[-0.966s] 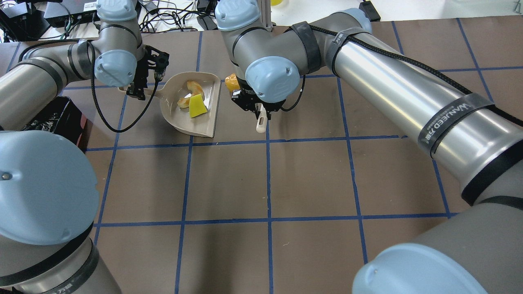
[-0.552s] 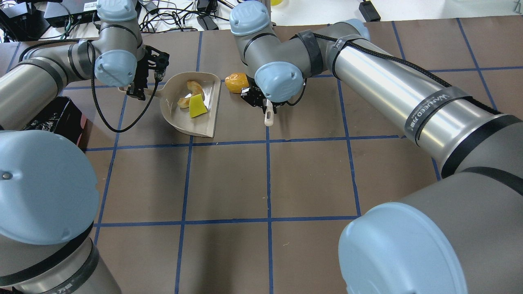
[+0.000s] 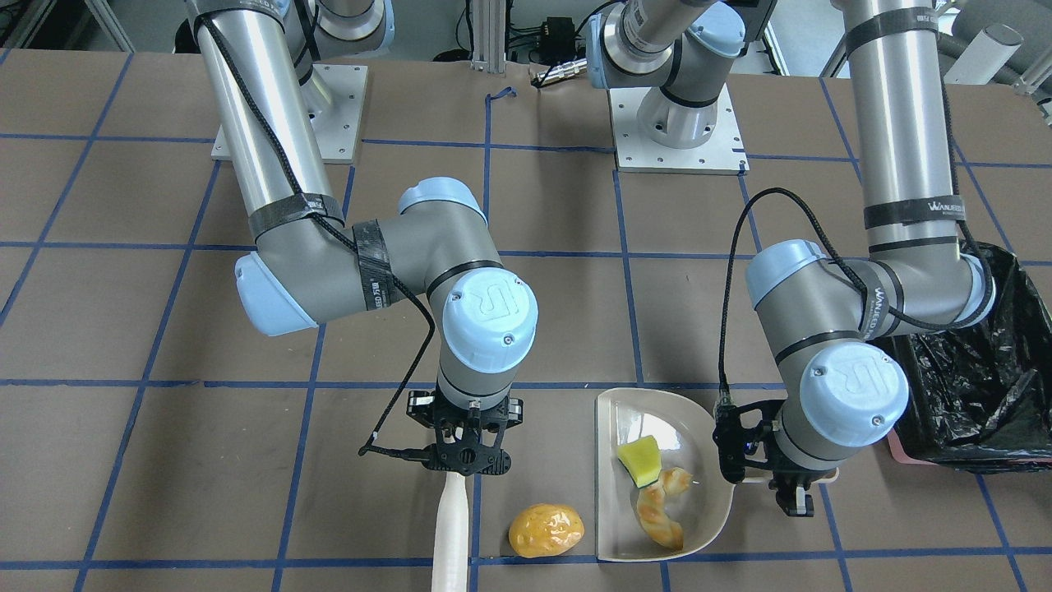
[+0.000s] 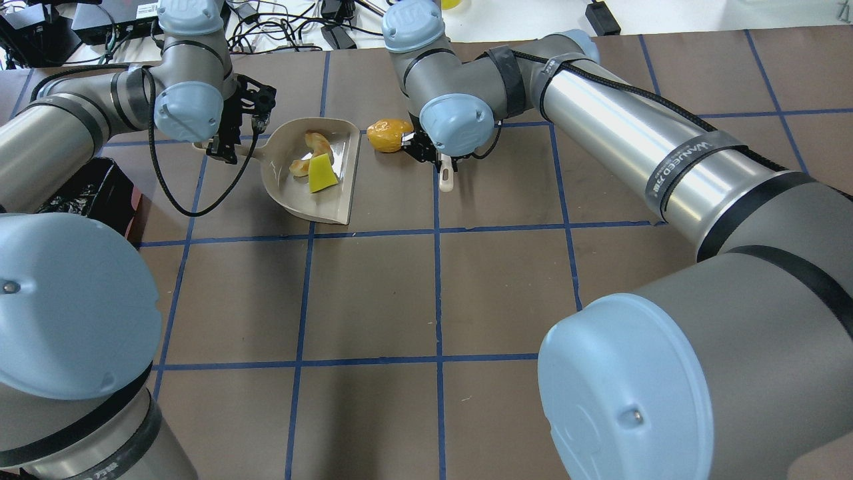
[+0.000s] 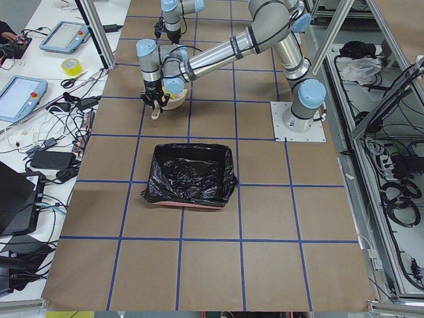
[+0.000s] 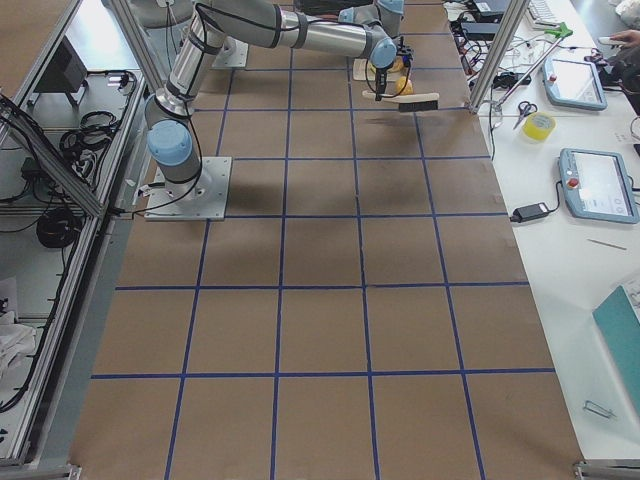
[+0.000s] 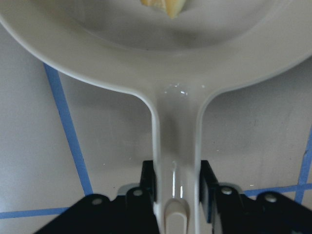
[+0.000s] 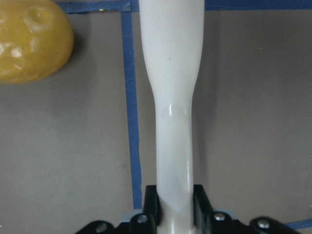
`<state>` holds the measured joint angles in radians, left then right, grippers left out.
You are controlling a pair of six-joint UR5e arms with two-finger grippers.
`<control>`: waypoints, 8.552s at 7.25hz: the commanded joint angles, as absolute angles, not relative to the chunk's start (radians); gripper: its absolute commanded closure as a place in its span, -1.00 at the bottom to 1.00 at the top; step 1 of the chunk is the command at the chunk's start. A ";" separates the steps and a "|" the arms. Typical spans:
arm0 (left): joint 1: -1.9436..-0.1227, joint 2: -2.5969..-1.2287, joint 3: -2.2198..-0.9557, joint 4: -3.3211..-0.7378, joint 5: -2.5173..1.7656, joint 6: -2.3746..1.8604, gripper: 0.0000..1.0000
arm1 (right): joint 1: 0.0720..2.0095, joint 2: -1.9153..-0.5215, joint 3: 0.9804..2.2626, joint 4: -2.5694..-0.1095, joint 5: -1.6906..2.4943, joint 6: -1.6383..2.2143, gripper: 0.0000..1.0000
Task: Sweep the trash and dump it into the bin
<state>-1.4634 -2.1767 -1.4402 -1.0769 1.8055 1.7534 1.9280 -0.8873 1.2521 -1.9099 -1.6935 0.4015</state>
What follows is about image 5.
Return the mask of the person hand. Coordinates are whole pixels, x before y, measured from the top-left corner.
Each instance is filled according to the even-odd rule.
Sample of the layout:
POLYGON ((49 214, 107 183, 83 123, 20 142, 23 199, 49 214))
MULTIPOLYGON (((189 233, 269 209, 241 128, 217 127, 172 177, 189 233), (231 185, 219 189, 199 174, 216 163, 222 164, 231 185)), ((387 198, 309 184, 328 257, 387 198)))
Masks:
POLYGON ((17 38, 17 35, 15 33, 12 33, 12 32, 2 32, 1 36, 6 41, 15 41, 15 39, 17 38))

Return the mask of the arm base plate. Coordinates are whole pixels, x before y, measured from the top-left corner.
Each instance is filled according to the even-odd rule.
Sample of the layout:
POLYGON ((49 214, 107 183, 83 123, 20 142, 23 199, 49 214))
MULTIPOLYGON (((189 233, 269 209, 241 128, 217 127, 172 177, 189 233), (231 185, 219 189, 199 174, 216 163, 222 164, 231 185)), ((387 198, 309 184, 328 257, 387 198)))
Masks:
POLYGON ((312 119, 298 119, 292 114, 292 102, 272 101, 274 140, 278 142, 326 142, 319 110, 312 119))

